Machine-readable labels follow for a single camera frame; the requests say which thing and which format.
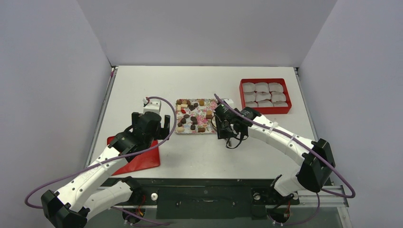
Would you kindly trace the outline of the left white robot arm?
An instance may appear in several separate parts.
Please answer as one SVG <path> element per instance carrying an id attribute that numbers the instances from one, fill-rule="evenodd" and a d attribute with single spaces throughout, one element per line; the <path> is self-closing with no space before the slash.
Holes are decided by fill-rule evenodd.
<path id="1" fill-rule="evenodd" d="M 137 152 L 149 149 L 155 140 L 170 132 L 170 116 L 154 112 L 132 113 L 132 124 L 118 133 L 93 162 L 95 168 L 76 176 L 57 191 L 41 196 L 45 217 L 56 228 L 83 228 L 96 214 L 121 202 L 136 204 L 141 200 L 140 184 L 132 177 L 120 179 L 113 186 L 97 191 L 118 169 L 127 165 Z"/>

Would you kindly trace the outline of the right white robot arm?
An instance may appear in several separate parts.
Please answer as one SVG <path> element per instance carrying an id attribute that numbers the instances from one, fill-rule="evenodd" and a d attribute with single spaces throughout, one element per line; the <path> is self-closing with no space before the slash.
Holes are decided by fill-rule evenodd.
<path id="1" fill-rule="evenodd" d="M 219 139 L 252 137 L 276 148 L 297 164 L 298 169 L 292 174 L 281 174 L 272 183 L 268 190 L 272 202 L 280 203 L 299 190 L 316 193 L 322 190 L 332 172 L 326 164 L 335 166 L 327 141 L 315 142 L 293 134 L 249 107 L 231 110 L 220 103 L 214 115 Z"/>

